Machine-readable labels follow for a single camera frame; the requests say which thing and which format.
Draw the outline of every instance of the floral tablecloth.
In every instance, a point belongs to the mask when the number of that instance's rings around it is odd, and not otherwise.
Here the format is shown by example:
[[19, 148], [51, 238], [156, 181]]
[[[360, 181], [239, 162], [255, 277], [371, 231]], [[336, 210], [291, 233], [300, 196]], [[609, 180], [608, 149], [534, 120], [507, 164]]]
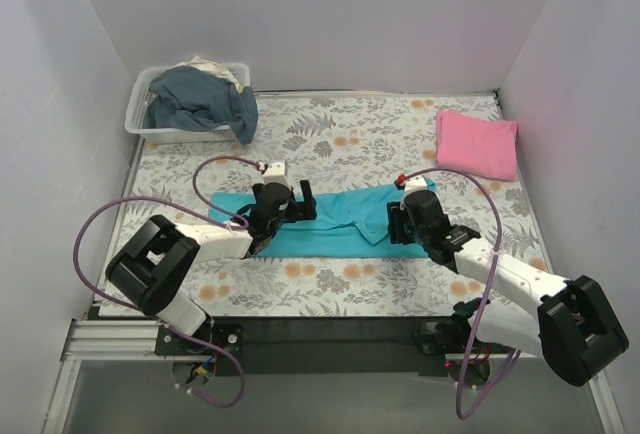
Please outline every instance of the floral tablecloth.
[[[258, 99], [260, 121], [254, 142], [146, 144], [132, 193], [172, 200], [205, 214], [191, 190], [191, 174], [204, 159], [234, 154], [254, 160], [285, 160], [289, 180], [309, 179], [315, 193], [391, 183], [398, 174], [434, 166], [435, 118], [452, 109], [498, 119], [492, 96], [317, 97]], [[487, 201], [470, 181], [452, 173], [432, 176], [452, 221], [480, 230], [490, 240], [495, 221]], [[242, 164], [218, 161], [199, 186], [251, 192], [259, 174]], [[505, 226], [503, 248], [544, 268], [538, 233], [522, 185], [483, 180]], [[128, 207], [121, 247], [152, 214], [182, 223], [198, 222], [151, 203]], [[460, 300], [477, 297], [483, 285], [427, 259], [219, 259], [194, 266], [184, 282], [196, 302], [216, 316], [402, 316], [448, 315]], [[108, 292], [120, 295], [108, 284]], [[495, 296], [495, 302], [509, 305]], [[131, 315], [103, 302], [101, 315]]]

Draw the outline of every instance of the metal frame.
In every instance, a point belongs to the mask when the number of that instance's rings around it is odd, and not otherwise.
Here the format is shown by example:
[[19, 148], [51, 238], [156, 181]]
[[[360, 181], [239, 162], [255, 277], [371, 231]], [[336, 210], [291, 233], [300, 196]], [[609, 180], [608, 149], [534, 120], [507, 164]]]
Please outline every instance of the metal frame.
[[[294, 97], [400, 97], [411, 95], [408, 93], [387, 93], [377, 91], [304, 91], [304, 92], [259, 92], [258, 97], [273, 98], [294, 98]], [[430, 97], [447, 97], [447, 96], [486, 96], [489, 93], [441, 93], [441, 94], [415, 94]], [[498, 102], [496, 107], [502, 117], [502, 110]], [[137, 173], [138, 165], [142, 149], [144, 148], [144, 140], [138, 139], [131, 158], [131, 165], [127, 174], [125, 184], [123, 186], [123, 196], [131, 193], [132, 186]], [[531, 207], [529, 194], [526, 185], [522, 182], [522, 189]], [[126, 206], [121, 205], [116, 214], [114, 228], [109, 241], [107, 255], [105, 256], [104, 267], [113, 255], [120, 227], [124, 219]], [[553, 268], [549, 258], [548, 251], [544, 244], [544, 240], [540, 231], [540, 227], [531, 209], [531, 217], [534, 223], [536, 233], [540, 239], [540, 247], [543, 257], [547, 263], [548, 271], [553, 273]], [[101, 274], [99, 285], [104, 286], [106, 279]], [[99, 305], [100, 301], [94, 301], [94, 306]], [[76, 386], [79, 370], [84, 360], [104, 360], [104, 361], [126, 361], [126, 360], [144, 360], [144, 361], [166, 361], [168, 359], [175, 361], [199, 360], [203, 356], [177, 356], [172, 358], [159, 357], [154, 354], [156, 338], [158, 335], [159, 325], [151, 320], [99, 320], [99, 321], [78, 321], [72, 324], [67, 338], [63, 360], [60, 366], [60, 373], [52, 396], [50, 408], [44, 422], [43, 434], [59, 434], [64, 428], [66, 417], [71, 405], [73, 392]], [[447, 355], [447, 359], [459, 360], [461, 354]], [[499, 359], [504, 357], [501, 354], [492, 355], [492, 358]], [[523, 355], [522, 358], [533, 358], [533, 356]], [[593, 398], [598, 409], [598, 413], [605, 432], [607, 433], [624, 433], [622, 420], [618, 412], [615, 400], [611, 393], [607, 376], [604, 372], [595, 376], [590, 382]]]

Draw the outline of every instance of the gray floor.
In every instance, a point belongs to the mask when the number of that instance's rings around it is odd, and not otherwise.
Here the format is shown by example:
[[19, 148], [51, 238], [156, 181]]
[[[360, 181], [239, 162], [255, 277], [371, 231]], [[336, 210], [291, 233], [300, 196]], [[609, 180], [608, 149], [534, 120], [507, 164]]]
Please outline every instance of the gray floor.
[[[210, 391], [229, 398], [236, 387], [237, 379], [219, 378]], [[220, 410], [174, 390], [170, 363], [83, 362], [64, 432], [604, 431], [588, 388], [569, 386], [543, 362], [525, 359], [464, 422], [455, 416], [452, 384], [409, 373], [250, 376], [241, 403]]]

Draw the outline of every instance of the plastic bin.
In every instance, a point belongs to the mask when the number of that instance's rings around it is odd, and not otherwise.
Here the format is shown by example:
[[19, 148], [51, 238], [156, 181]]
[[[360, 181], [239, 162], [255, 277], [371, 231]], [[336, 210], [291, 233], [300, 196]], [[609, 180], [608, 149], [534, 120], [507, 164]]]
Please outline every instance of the plastic bin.
[[[249, 86], [251, 78], [249, 68], [242, 63], [232, 62], [223, 64], [229, 69], [243, 86]], [[236, 136], [229, 126], [220, 126], [211, 131], [193, 132], [181, 129], [144, 129], [142, 127], [144, 118], [147, 115], [147, 106], [153, 100], [155, 94], [149, 92], [149, 84], [156, 77], [173, 66], [150, 67], [138, 75], [136, 83], [133, 85], [131, 99], [127, 106], [127, 113], [124, 119], [124, 128], [131, 134], [139, 134], [147, 141], [155, 144], [170, 144], [178, 142], [210, 142], [210, 141], [233, 141]]]

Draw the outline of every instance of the blue fabric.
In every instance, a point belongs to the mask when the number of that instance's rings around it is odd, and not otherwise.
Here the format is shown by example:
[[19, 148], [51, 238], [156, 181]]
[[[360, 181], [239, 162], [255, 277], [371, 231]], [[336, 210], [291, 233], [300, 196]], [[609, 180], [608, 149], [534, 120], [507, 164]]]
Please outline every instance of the blue fabric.
[[[427, 179], [429, 189], [435, 183]], [[314, 221], [284, 224], [259, 257], [428, 257], [417, 244], [391, 244], [387, 203], [402, 199], [393, 185], [317, 194]], [[211, 202], [231, 211], [255, 202], [251, 194], [217, 192]], [[209, 216], [226, 221], [215, 209]]]
[[242, 144], [253, 140], [258, 105], [253, 90], [236, 86], [195, 67], [180, 66], [156, 77], [149, 91], [158, 94], [149, 107], [145, 129], [210, 131], [228, 125]]

